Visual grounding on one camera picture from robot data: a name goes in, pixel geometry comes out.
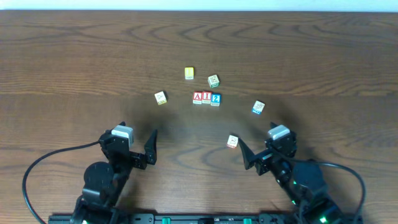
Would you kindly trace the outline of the red letter I block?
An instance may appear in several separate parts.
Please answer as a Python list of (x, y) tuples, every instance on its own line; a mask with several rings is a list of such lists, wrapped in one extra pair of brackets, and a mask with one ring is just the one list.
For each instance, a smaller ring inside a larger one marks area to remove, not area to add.
[(203, 91), (202, 95), (201, 95), (201, 102), (203, 104), (210, 104), (211, 103), (211, 96), (212, 96), (212, 92)]

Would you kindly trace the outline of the red letter A block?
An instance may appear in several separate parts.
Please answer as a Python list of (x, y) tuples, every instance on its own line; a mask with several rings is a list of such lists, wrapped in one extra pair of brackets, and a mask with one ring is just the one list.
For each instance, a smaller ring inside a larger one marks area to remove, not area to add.
[(202, 104), (202, 92), (194, 91), (193, 92), (193, 104), (200, 105)]

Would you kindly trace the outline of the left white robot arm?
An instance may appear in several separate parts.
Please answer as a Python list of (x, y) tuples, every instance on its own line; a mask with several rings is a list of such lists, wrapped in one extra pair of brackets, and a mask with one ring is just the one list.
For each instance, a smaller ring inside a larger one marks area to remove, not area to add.
[(90, 165), (83, 176), (85, 184), (70, 223), (128, 223), (115, 205), (133, 169), (144, 170), (157, 161), (157, 130), (144, 144), (144, 152), (132, 152), (133, 129), (124, 122), (106, 130), (99, 138), (106, 162)]

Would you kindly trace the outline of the blue number 2 block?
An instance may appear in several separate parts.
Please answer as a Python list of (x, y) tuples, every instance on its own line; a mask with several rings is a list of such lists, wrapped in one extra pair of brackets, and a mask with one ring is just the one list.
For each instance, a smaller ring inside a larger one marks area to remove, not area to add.
[(221, 95), (220, 94), (212, 94), (211, 95), (211, 106), (219, 106), (221, 103)]

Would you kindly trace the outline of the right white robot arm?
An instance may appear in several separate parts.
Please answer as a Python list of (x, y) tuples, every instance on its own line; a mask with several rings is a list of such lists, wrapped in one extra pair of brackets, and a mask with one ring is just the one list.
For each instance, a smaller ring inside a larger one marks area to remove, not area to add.
[(259, 154), (238, 139), (245, 169), (256, 168), (258, 175), (271, 172), (278, 185), (298, 207), (298, 223), (347, 223), (344, 213), (328, 194), (323, 173), (313, 161), (294, 161), (297, 135), (284, 125), (271, 123), (265, 149)]

